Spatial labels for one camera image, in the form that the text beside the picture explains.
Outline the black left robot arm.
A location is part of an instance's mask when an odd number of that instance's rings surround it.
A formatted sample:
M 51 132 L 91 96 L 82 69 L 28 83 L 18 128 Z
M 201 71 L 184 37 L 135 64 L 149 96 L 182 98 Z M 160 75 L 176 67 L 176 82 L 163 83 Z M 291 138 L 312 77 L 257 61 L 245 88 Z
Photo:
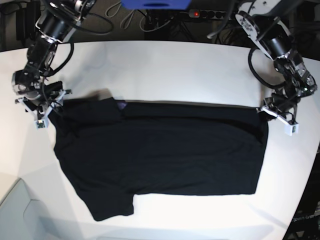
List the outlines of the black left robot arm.
M 237 23 L 254 44 L 248 54 L 249 69 L 262 85 L 274 91 L 257 110 L 290 125 L 296 122 L 301 98 L 313 95 L 318 89 L 292 33 L 281 20 L 298 4 L 298 0 L 245 0 L 235 12 Z M 274 69 L 284 78 L 282 83 L 271 84 L 259 76 L 252 63 L 256 50 L 272 60 Z

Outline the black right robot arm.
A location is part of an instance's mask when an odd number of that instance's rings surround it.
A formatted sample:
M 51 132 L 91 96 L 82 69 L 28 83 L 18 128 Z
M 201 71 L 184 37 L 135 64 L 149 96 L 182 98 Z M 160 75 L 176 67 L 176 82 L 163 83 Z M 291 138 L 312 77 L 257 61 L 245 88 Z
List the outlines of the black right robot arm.
M 94 0 L 45 0 L 44 13 L 35 26 L 39 31 L 35 43 L 27 50 L 27 63 L 22 70 L 12 75 L 12 89 L 19 98 L 17 103 L 24 105 L 25 110 L 42 119 L 51 111 L 62 107 L 61 98 L 70 91 L 64 91 L 61 82 L 46 85 L 48 77 L 59 72 L 71 59 L 74 44 L 70 45 L 67 59 L 56 69 L 51 64 L 60 44 L 70 40 L 75 31 L 95 36 L 106 36 L 114 29 L 114 24 L 107 18 L 92 13 Z M 88 16 L 106 21 L 106 31 L 94 31 L 82 27 Z

